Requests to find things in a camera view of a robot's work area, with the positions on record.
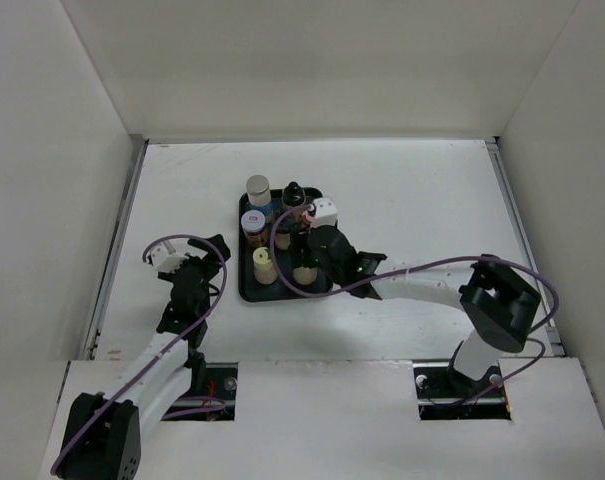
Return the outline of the clear lid pepper grinder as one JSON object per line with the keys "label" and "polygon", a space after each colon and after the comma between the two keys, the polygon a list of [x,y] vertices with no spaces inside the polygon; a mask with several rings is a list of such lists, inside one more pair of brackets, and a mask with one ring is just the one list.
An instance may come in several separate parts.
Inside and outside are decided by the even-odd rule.
{"label": "clear lid pepper grinder", "polygon": [[[292,262],[292,243],[290,246],[290,255]],[[312,284],[317,278],[317,266],[316,261],[312,256],[312,267],[311,268],[298,268],[293,269],[293,279],[294,281],[302,286]]]}

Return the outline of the black lid grinder bottle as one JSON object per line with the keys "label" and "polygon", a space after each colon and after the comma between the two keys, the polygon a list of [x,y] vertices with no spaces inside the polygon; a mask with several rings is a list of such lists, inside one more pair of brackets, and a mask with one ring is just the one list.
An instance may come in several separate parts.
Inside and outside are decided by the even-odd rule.
{"label": "black lid grinder bottle", "polygon": [[291,231],[295,221],[287,216],[275,229],[275,247],[280,251],[287,251],[291,245]]}

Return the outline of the white lid red label jar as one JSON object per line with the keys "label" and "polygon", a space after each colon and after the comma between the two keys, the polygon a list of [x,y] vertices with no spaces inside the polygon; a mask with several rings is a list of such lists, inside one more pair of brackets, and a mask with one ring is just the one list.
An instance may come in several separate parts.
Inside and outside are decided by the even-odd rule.
{"label": "white lid red label jar", "polygon": [[268,242],[268,228],[265,215],[259,210],[248,210],[240,219],[241,230],[246,244],[251,248],[265,247]]}

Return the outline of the yellow lid white bottle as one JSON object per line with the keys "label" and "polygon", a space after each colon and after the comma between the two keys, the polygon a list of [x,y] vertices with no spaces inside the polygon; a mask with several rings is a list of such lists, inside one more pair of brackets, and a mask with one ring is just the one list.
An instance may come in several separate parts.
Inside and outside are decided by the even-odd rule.
{"label": "yellow lid white bottle", "polygon": [[259,247],[255,249],[252,260],[254,277],[259,284],[271,285],[277,280],[278,274],[268,248]]}

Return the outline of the small black cap spice bottle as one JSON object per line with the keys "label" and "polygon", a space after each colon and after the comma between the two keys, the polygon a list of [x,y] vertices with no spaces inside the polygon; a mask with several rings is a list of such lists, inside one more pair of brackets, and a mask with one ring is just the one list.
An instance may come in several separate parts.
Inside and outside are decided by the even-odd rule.
{"label": "small black cap spice bottle", "polygon": [[282,190],[282,205],[284,209],[293,209],[306,203],[304,188],[296,181],[291,181]]}

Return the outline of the blue label silver lid jar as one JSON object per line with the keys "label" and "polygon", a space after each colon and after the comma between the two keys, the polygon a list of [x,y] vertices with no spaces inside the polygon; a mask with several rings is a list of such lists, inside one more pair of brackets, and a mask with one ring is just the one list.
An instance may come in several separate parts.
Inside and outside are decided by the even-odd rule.
{"label": "blue label silver lid jar", "polygon": [[246,181],[248,199],[247,210],[256,210],[263,214],[267,224],[273,222],[273,203],[270,184],[264,175],[252,175]]}

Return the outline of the pink lid spice bottle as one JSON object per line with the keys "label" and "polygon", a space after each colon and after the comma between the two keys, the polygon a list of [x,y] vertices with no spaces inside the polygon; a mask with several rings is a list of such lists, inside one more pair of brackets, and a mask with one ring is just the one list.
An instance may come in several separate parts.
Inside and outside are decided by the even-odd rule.
{"label": "pink lid spice bottle", "polygon": [[307,231],[316,228],[318,226],[316,211],[313,209],[305,210],[301,215],[301,223]]}

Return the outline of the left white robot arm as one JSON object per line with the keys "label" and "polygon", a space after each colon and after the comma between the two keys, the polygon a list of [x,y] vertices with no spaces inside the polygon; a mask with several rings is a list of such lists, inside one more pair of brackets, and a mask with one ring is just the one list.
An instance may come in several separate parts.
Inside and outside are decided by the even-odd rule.
{"label": "left white robot arm", "polygon": [[142,440],[180,397],[203,393],[206,373],[195,365],[207,320],[221,300],[231,252],[222,235],[184,235],[198,254],[179,253],[175,235],[153,241],[142,259],[170,283],[169,301],[137,359],[107,388],[71,404],[60,452],[50,468],[59,479],[132,479]]}

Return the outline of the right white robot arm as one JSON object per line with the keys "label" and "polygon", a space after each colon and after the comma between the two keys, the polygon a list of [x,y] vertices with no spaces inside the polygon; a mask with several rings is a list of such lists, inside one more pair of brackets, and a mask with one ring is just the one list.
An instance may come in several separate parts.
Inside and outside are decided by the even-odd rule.
{"label": "right white robot arm", "polygon": [[461,396],[477,389],[503,354],[522,352],[541,303],[540,293],[515,265],[493,255],[394,263],[384,254],[356,250],[330,225],[308,230],[305,252],[353,297],[414,300],[465,313],[473,330],[445,373],[448,388]]}

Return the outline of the black plastic tray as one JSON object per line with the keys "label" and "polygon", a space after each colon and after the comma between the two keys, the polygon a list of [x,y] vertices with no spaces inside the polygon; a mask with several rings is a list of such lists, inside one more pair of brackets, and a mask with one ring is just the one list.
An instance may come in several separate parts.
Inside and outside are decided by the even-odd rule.
{"label": "black plastic tray", "polygon": [[[306,203],[311,203],[314,199],[323,197],[321,190],[315,187],[304,187],[304,192],[306,195]],[[271,198],[272,204],[274,208],[274,213],[279,215],[279,211],[281,209],[282,204],[282,191],[283,189],[272,189],[271,190]],[[238,231],[239,231],[239,241],[237,248],[237,258],[238,258],[238,292],[240,296],[247,302],[252,303],[260,303],[260,302],[269,302],[269,301],[280,301],[280,300],[293,300],[302,298],[296,293],[289,290],[280,279],[276,279],[276,281],[270,285],[262,285],[260,284],[254,275],[254,264],[253,264],[253,251],[247,244],[247,240],[244,236],[243,230],[241,228],[240,220],[245,211],[250,210],[248,194],[244,193],[238,201]],[[277,250],[277,262],[285,275],[287,280],[293,283],[296,287],[301,290],[305,290],[309,293],[325,293],[332,289],[333,282],[329,280],[326,275],[317,271],[317,277],[315,281],[307,286],[302,286],[295,283],[293,279],[293,263],[292,257],[290,253],[290,249],[287,251]]]}

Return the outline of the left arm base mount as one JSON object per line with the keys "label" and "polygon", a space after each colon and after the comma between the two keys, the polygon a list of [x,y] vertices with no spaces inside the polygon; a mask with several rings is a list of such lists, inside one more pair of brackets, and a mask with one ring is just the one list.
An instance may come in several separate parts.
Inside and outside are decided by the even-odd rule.
{"label": "left arm base mount", "polygon": [[171,405],[163,420],[233,421],[239,384],[239,364],[209,362],[202,352],[195,352],[186,366],[192,374],[191,386]]}

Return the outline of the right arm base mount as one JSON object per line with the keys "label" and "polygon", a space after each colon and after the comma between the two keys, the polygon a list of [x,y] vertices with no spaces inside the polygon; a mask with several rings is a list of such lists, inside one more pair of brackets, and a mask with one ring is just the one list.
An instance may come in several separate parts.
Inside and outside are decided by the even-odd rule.
{"label": "right arm base mount", "polygon": [[497,363],[481,380],[468,379],[446,361],[414,362],[412,371],[423,421],[511,420]]}

